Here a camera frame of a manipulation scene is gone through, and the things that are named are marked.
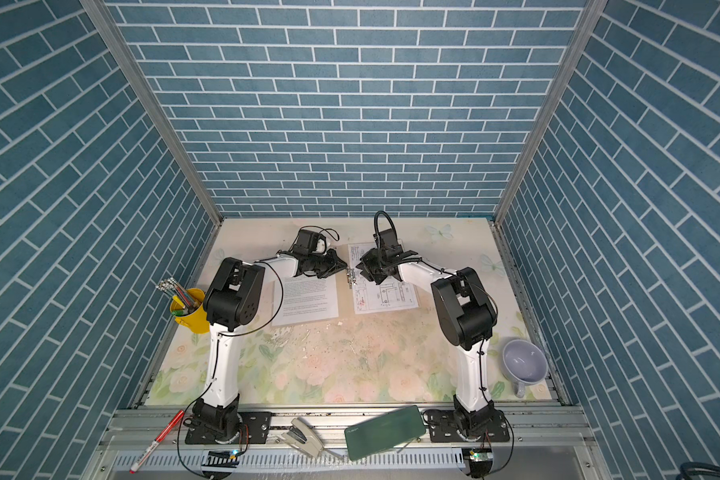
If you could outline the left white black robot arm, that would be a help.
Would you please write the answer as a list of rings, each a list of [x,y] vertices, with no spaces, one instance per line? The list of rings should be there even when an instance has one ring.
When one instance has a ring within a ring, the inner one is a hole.
[[[250,329],[256,317],[264,287],[280,288],[275,311],[285,296],[284,281],[299,276],[329,278],[347,268],[331,244],[340,240],[333,228],[305,226],[299,229],[291,246],[273,257],[254,262],[225,258],[206,291],[203,309],[210,325],[210,351],[205,387],[187,408],[187,413],[215,437],[229,443],[242,429],[238,408],[238,366],[243,338],[270,325]]]

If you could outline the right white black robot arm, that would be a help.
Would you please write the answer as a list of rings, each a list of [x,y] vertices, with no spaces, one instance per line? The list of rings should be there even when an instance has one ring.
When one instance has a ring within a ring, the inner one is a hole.
[[[486,350],[498,321],[497,307],[477,272],[470,268],[449,271],[406,250],[396,229],[374,231],[375,246],[356,267],[376,284],[394,278],[430,291],[440,329],[458,349],[454,419],[458,431],[475,438],[496,418],[488,391]]]

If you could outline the beige cardboard folder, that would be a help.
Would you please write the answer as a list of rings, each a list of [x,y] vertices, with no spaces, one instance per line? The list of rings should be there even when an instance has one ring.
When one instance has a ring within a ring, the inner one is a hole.
[[[339,254],[342,258],[344,258],[347,261],[347,264],[350,266],[350,257],[349,257],[349,249],[348,249],[349,245],[340,247]],[[349,318],[353,318],[357,315],[383,314],[383,313],[356,314],[354,312],[354,308],[353,308],[352,289],[349,288],[348,283],[347,283],[346,270],[343,270],[343,271],[339,272],[338,274],[333,275],[331,277],[333,277],[336,280],[338,304],[339,304],[339,316],[334,319],[349,319]]]

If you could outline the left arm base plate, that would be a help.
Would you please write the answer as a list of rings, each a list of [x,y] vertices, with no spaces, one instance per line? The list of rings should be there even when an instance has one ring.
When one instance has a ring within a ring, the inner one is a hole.
[[[224,440],[210,427],[202,426],[194,417],[183,421],[186,429],[184,443],[188,445],[231,445],[238,443],[242,446],[251,444],[265,444],[269,435],[272,413],[265,411],[239,412],[238,433],[232,440]]]

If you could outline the diagram paper sheet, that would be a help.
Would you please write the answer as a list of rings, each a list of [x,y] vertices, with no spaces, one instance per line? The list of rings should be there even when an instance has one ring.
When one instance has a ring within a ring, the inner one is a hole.
[[[418,298],[414,286],[394,278],[387,278],[382,284],[377,285],[360,275],[356,264],[371,248],[371,243],[355,243],[348,246],[350,266],[355,270],[356,276],[356,284],[352,289],[354,312],[376,314],[417,308]]]

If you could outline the printed text paper sheet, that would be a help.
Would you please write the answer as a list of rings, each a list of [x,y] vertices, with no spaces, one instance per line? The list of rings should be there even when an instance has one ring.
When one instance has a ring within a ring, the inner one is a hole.
[[[339,316],[336,280],[299,276],[283,280],[284,292],[275,283],[273,307],[284,297],[273,320],[277,327],[334,319]]]

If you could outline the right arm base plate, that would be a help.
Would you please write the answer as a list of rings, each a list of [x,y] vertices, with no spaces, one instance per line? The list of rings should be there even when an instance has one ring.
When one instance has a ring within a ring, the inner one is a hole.
[[[504,413],[484,408],[467,413],[461,409],[429,409],[422,414],[432,443],[509,442],[511,434]]]

